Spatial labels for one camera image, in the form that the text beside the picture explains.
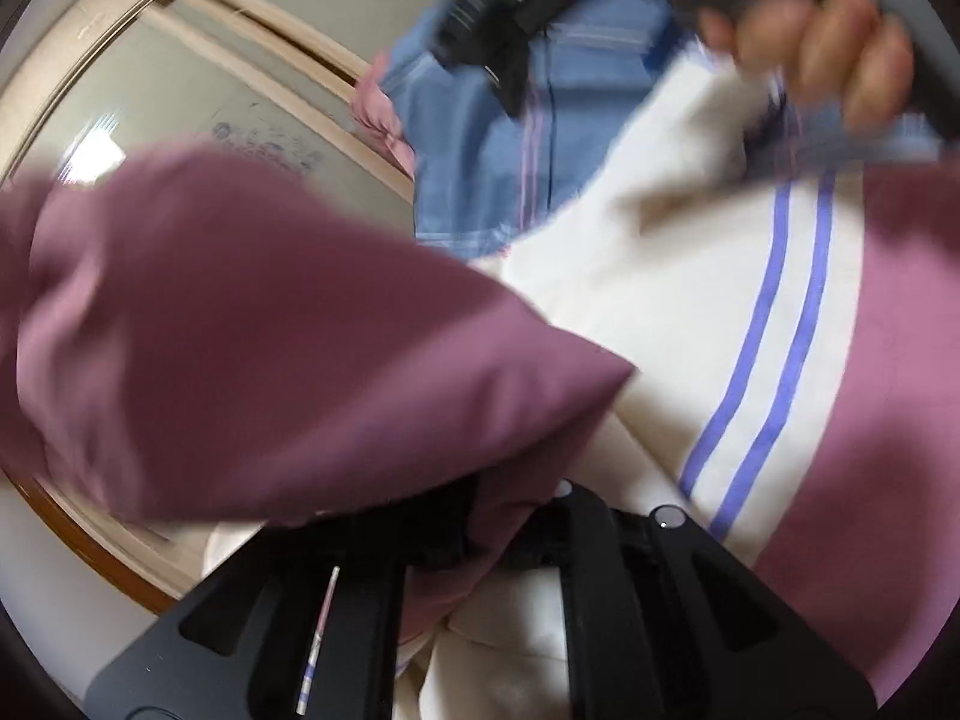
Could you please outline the person's right hand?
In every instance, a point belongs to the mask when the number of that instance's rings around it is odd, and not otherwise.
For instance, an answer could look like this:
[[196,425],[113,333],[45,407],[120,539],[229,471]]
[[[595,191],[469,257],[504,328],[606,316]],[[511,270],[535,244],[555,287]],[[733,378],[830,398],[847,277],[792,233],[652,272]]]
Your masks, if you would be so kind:
[[794,104],[839,104],[853,132],[885,127],[908,107],[913,44],[877,0],[757,0],[735,20],[705,8],[698,29],[742,70],[777,71]]

